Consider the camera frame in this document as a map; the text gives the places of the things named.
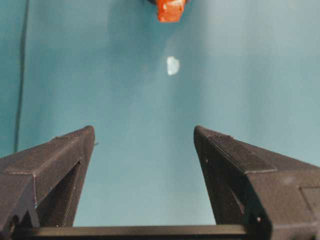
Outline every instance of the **black metal rod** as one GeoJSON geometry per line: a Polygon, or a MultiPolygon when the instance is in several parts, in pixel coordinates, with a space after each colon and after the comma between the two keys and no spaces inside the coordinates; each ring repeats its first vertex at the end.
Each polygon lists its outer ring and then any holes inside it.
{"type": "Polygon", "coordinates": [[[18,228],[13,239],[238,239],[254,235],[245,225],[18,228]]]}

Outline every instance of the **orange block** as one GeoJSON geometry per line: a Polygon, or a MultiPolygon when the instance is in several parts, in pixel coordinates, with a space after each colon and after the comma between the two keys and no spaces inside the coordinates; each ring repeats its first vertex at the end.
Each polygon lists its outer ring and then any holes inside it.
{"type": "Polygon", "coordinates": [[[156,0],[158,19],[161,23],[179,22],[186,0],[156,0]]]}

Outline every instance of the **teal background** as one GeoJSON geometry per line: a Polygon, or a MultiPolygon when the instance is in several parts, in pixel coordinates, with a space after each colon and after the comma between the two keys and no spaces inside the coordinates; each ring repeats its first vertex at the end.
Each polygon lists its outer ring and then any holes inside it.
{"type": "Polygon", "coordinates": [[[0,2],[0,154],[93,125],[75,224],[212,224],[193,146],[203,125],[320,165],[320,1],[0,2]],[[168,76],[167,57],[180,61],[168,76]]]}

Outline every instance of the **white object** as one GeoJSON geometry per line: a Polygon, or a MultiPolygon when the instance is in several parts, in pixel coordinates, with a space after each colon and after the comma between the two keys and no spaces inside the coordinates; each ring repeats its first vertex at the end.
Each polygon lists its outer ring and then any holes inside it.
{"type": "Polygon", "coordinates": [[[169,56],[166,59],[166,65],[169,76],[175,75],[179,72],[180,61],[176,59],[174,56],[169,56]]]}

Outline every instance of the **orange object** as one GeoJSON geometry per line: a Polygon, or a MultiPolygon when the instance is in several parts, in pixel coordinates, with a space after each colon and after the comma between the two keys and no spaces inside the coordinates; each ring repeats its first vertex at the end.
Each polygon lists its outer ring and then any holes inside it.
{"type": "Polygon", "coordinates": [[[161,23],[179,22],[186,0],[156,0],[158,19],[161,23]]]}

